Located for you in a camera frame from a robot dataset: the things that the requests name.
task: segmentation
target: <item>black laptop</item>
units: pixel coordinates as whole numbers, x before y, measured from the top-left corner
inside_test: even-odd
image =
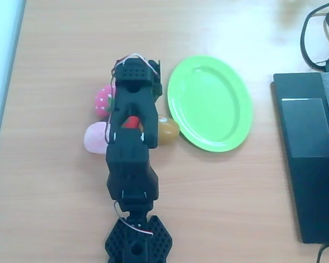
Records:
[[[303,243],[329,243],[329,73],[275,74],[273,95]]]

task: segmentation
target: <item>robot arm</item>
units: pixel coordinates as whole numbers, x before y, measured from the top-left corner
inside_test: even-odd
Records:
[[[158,177],[150,166],[149,149],[157,147],[155,102],[162,95],[160,63],[150,60],[149,65],[152,68],[141,58],[129,58],[114,71],[116,95],[106,152],[110,171],[107,187],[129,217],[118,220],[105,243],[109,263],[165,263],[172,247],[172,238],[158,217],[152,216],[149,222],[146,218],[158,199]],[[129,116],[140,119],[143,134],[139,129],[121,127]]]

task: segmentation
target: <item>wooden desk surface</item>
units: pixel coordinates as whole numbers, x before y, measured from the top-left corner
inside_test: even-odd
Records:
[[[95,92],[132,52],[161,59],[165,90],[180,61],[216,56],[254,103],[235,151],[208,153],[182,138],[151,151],[160,178],[151,214],[173,236],[168,262],[315,262],[319,246],[297,241],[269,85],[273,73],[309,69],[300,30],[325,2],[28,1],[0,135],[0,263],[105,262],[117,217],[104,157],[83,148],[83,135],[97,121]],[[310,54],[328,58],[322,18],[310,28]],[[165,96],[157,107],[168,114]]]

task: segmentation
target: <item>oval plate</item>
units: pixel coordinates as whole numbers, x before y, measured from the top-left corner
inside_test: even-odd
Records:
[[[252,102],[244,82],[210,56],[190,57],[175,68],[168,104],[184,136],[207,151],[238,147],[251,127]]]

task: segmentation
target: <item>black cable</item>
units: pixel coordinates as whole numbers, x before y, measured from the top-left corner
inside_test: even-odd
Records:
[[[319,252],[318,252],[318,257],[317,257],[317,262],[320,263],[320,258],[322,257],[322,253],[325,249],[329,248],[329,244],[324,244],[320,247]]]
[[[307,54],[307,51],[306,51],[306,46],[305,46],[305,35],[306,35],[306,29],[307,29],[307,24],[309,22],[309,20],[311,19],[311,17],[319,12],[320,10],[324,9],[324,8],[327,8],[329,7],[329,3],[327,4],[324,4],[322,5],[321,7],[318,7],[316,9],[314,9],[311,13],[309,13],[307,16],[306,16],[306,19],[305,19],[305,22],[303,24],[303,27],[302,27],[302,31],[301,31],[301,37],[300,37],[300,47],[301,47],[301,53],[302,53],[302,56],[304,58],[304,60],[306,61],[306,63],[316,69],[316,70],[319,70],[319,71],[325,71],[325,72],[328,72],[329,71],[329,65],[325,65],[325,66],[320,66],[320,65],[317,65],[316,63],[314,63],[311,58],[309,57],[309,55]],[[329,13],[326,15],[326,23],[328,24],[328,27],[329,27]]]

